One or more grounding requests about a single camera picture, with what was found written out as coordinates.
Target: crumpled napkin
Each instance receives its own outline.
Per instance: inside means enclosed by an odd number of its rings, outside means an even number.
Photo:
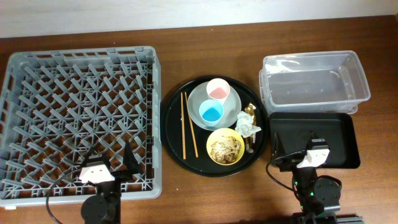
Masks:
[[[253,118],[250,116],[250,114],[241,111],[238,114],[238,121],[236,122],[235,131],[244,138],[248,138],[250,135],[261,131],[260,127],[254,126],[252,124]]]

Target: food in bowl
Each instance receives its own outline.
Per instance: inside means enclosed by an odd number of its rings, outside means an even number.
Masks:
[[[221,136],[211,145],[211,158],[221,164],[229,164],[238,158],[241,143],[232,136]]]

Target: chopstick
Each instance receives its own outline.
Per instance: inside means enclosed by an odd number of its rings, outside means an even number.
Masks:
[[[184,103],[183,103],[183,95],[181,92],[181,129],[182,129],[182,158],[186,159],[185,155],[185,126],[184,126]]]
[[[187,109],[188,109],[188,97],[187,97],[187,92],[184,92],[184,93],[185,93],[185,102],[186,102],[186,104],[187,104]],[[197,157],[198,157],[197,141],[196,141],[196,139],[195,139],[195,132],[193,131],[192,119],[191,119],[191,116],[189,116],[189,114],[188,114],[188,117],[189,117],[189,125],[191,126],[191,134],[192,134],[192,139],[193,139],[193,147],[195,148],[195,157],[197,158]]]

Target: cup with blue liquid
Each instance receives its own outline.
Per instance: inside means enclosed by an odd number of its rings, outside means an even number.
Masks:
[[[224,115],[223,105],[218,100],[206,100],[199,107],[203,123],[208,127],[216,126]]]

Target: brown wooden surface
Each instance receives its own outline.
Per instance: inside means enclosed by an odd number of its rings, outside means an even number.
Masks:
[[[354,50],[363,64],[371,99],[352,115],[361,166],[319,170],[343,182],[341,210],[366,223],[398,223],[398,25],[394,16],[272,22],[187,29],[108,32],[0,39],[0,72],[20,51],[151,45],[162,65],[162,94],[186,80],[226,75],[259,94],[266,55]],[[268,178],[266,153],[249,169],[225,178],[206,178],[177,165],[163,150],[163,190],[155,200],[122,202],[123,223],[234,223],[291,215],[300,205]],[[290,182],[290,173],[276,178]],[[82,223],[80,204],[54,205],[64,223]],[[0,208],[0,223],[50,223],[44,206]]]

